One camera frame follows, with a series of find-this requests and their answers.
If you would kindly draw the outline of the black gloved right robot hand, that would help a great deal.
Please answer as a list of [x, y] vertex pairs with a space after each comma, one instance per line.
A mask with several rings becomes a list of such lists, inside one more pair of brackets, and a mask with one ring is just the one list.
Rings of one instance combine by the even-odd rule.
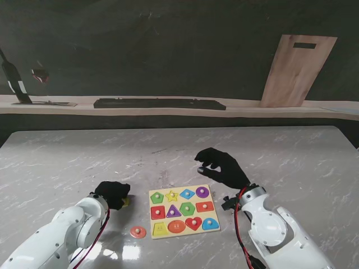
[[195, 157], [201, 162], [197, 172], [232, 189], [243, 189], [251, 183], [235, 158], [212, 147], [201, 150]]

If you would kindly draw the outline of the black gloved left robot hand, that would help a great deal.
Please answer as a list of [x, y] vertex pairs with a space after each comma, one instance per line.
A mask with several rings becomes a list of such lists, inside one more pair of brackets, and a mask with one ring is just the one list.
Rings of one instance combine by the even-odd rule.
[[94, 193], [102, 196], [110, 209], [120, 210], [125, 204], [131, 186], [120, 182], [103, 181], [95, 189]]

